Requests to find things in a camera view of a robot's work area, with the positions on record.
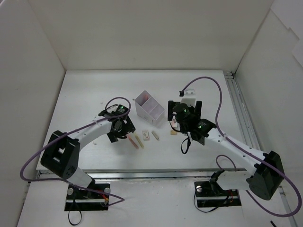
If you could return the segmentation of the white three-compartment organizer box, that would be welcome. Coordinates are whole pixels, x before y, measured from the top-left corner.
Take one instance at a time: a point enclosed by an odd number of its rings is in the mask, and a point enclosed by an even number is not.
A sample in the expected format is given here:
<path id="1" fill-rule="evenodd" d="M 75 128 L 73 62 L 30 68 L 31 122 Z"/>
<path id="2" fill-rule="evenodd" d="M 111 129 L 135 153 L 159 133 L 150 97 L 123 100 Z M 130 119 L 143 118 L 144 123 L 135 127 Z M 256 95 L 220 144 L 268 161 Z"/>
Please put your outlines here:
<path id="1" fill-rule="evenodd" d="M 144 100 L 143 96 L 147 94 L 150 98 Z M 164 107 L 144 90 L 135 100 L 136 113 L 152 126 L 159 126 L 164 118 Z"/>

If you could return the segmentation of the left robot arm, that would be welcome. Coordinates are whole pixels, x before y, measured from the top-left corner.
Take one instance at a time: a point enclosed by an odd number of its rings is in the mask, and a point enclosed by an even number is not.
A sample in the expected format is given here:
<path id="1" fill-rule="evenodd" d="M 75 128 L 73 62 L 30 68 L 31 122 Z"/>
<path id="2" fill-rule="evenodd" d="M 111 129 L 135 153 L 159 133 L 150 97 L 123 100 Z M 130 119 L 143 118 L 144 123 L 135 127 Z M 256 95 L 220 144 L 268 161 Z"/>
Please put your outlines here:
<path id="1" fill-rule="evenodd" d="M 74 136 L 64 137 L 61 131 L 53 132 L 41 157 L 41 165 L 77 185 L 77 192 L 83 198 L 90 198 L 97 187 L 95 180 L 78 167 L 80 151 L 103 135 L 107 135 L 112 143 L 126 139 L 135 131 L 128 113 L 129 108 L 118 105 L 114 111 L 101 111 L 89 127 L 78 130 Z"/>

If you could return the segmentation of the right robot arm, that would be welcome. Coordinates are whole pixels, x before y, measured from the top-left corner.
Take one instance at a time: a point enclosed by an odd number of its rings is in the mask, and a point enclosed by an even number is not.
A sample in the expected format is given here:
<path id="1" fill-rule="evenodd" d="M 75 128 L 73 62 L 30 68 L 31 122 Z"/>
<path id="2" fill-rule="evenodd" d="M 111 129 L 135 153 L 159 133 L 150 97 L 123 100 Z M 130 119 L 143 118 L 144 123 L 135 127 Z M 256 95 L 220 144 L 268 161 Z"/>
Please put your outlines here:
<path id="1" fill-rule="evenodd" d="M 222 135 L 215 123 L 202 119 L 202 103 L 189 107 L 185 103 L 168 102 L 168 121 L 176 120 L 178 132 L 187 136 L 188 145 L 192 141 L 203 146 L 220 151 L 248 172 L 244 178 L 244 186 L 263 200 L 270 200 L 278 189 L 284 177 L 281 157 L 274 151 L 265 153 L 249 147 L 238 140 L 228 141 L 227 135 Z"/>

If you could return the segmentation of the yellow highlighter pen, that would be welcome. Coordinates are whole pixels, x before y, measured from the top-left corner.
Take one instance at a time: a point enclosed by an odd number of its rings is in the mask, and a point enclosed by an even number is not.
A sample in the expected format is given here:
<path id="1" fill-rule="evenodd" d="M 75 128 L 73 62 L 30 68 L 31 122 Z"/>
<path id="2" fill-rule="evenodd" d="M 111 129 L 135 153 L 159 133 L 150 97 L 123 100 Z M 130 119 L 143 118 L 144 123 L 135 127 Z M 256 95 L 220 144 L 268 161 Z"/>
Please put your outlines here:
<path id="1" fill-rule="evenodd" d="M 142 143 L 141 139 L 139 138 L 139 136 L 137 135 L 136 132 L 134 132 L 134 136 L 135 136 L 135 138 L 137 139 L 137 141 L 138 141 L 140 147 L 141 147 L 142 149 L 144 149 L 144 144 Z"/>

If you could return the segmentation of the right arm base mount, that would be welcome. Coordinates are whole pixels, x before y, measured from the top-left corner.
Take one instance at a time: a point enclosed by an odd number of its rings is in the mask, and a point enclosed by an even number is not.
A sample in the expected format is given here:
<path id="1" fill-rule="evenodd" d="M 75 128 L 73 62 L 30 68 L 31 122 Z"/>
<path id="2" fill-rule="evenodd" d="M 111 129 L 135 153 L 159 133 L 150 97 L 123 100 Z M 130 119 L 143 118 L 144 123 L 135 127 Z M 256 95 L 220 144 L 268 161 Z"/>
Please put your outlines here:
<path id="1" fill-rule="evenodd" d="M 193 202 L 197 210 L 210 213 L 223 207 L 241 206 L 238 190 L 223 190 L 217 183 L 217 178 L 223 171 L 214 172 L 208 181 L 194 182 Z"/>

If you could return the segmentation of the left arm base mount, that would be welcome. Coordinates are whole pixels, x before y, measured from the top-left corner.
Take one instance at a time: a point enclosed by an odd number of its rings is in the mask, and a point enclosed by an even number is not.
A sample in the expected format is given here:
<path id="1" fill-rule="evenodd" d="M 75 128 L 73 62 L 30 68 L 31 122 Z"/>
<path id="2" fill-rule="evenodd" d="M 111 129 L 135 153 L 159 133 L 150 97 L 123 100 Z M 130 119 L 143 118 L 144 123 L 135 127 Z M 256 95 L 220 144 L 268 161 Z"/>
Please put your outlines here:
<path id="1" fill-rule="evenodd" d="M 90 192 L 69 185 L 64 211 L 105 211 L 108 210 L 108 195 Z"/>

